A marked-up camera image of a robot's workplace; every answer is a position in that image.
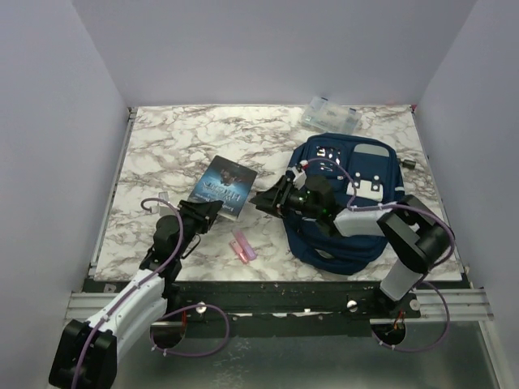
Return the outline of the dark blue thin notebook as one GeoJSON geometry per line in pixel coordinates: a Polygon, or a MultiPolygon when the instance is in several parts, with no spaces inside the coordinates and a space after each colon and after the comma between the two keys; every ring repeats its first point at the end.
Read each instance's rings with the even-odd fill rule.
{"type": "Polygon", "coordinates": [[[222,156],[215,156],[196,183],[191,202],[222,201],[219,214],[236,220],[247,201],[257,172],[222,156]]]}

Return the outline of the pink highlighter pen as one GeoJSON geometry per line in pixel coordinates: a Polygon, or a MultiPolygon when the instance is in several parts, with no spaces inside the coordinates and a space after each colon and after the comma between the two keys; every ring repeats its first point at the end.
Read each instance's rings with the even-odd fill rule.
{"type": "Polygon", "coordinates": [[[237,242],[241,251],[238,255],[240,258],[243,258],[247,262],[255,260],[257,258],[257,254],[252,248],[251,244],[245,237],[244,233],[240,229],[235,229],[233,231],[234,240],[237,242]]]}

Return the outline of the navy blue student backpack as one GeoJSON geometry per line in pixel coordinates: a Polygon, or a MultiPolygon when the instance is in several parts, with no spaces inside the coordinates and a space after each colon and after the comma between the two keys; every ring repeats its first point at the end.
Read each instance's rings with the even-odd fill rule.
{"type": "MultiPolygon", "coordinates": [[[[327,178],[338,204],[350,199],[357,207],[391,203],[405,195],[396,151],[377,139],[325,133],[298,146],[288,166],[308,160],[307,175],[327,178]]],[[[283,221],[290,251],[303,263],[334,274],[351,276],[378,259],[388,239],[353,235],[327,237],[311,218],[291,212],[283,221]]]]}

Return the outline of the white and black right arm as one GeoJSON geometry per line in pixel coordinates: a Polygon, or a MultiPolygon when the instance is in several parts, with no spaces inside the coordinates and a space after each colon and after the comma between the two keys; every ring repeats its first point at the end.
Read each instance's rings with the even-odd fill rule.
{"type": "Polygon", "coordinates": [[[390,245],[397,261],[375,288],[369,302],[389,318],[402,299],[435,267],[442,254],[454,249],[452,230],[415,196],[371,207],[337,202],[329,180],[307,177],[302,186],[285,175],[251,203],[259,211],[281,218],[292,254],[320,270],[352,275],[390,245]]]}

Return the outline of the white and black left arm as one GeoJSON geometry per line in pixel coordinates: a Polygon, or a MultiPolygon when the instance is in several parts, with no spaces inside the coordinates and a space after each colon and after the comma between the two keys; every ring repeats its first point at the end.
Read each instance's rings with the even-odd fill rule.
{"type": "Polygon", "coordinates": [[[57,388],[110,388],[118,365],[157,319],[170,320],[180,308],[174,281],[194,238],[212,227],[220,200],[168,201],[169,215],[156,223],[151,247],[129,284],[105,307],[83,322],[72,319],[63,329],[49,372],[57,388]]]}

